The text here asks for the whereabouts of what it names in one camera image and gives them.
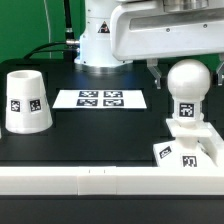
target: white chess piece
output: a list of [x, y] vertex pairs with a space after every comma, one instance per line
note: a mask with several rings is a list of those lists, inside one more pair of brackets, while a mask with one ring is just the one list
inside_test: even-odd
[[158, 166], [213, 167], [199, 138], [212, 133], [203, 122], [201, 102], [210, 87], [210, 73], [196, 60], [183, 60], [168, 74], [168, 89], [174, 100], [173, 119], [167, 119], [174, 141], [154, 145]]

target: black tabletop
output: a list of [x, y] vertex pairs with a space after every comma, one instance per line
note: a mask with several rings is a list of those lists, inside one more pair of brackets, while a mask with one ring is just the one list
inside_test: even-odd
[[[6, 75], [21, 69], [42, 72], [53, 118], [46, 131], [21, 135], [5, 129]], [[131, 71], [97, 75], [61, 61], [12, 60], [0, 71], [0, 160], [5, 164], [152, 166], [153, 144], [168, 139], [170, 96], [167, 88], [156, 89], [144, 63], [134, 64]], [[147, 109], [53, 109], [60, 90], [141, 90]]]
[[[51, 108], [53, 126], [36, 134], [5, 129], [6, 75], [22, 69], [42, 72]], [[147, 109], [52, 109], [61, 89], [141, 90]], [[204, 120], [222, 137], [223, 93], [212, 87], [203, 102]], [[153, 144], [172, 139], [172, 98], [156, 89], [144, 62], [96, 75], [62, 60], [9, 60], [0, 65], [0, 97], [0, 166], [156, 166]], [[223, 223], [223, 209], [222, 196], [1, 196], [0, 223]]]

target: white cup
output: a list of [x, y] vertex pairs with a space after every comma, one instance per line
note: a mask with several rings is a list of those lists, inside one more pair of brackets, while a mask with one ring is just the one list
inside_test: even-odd
[[19, 134], [44, 131], [52, 125], [42, 74], [34, 70], [7, 75], [6, 129]]

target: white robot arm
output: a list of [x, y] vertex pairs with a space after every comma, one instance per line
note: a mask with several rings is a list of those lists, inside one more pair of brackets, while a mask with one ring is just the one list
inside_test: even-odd
[[[223, 0], [119, 2], [111, 16], [112, 53], [118, 60], [147, 59], [157, 81], [159, 58], [224, 52]], [[217, 69], [219, 85], [223, 67]]]

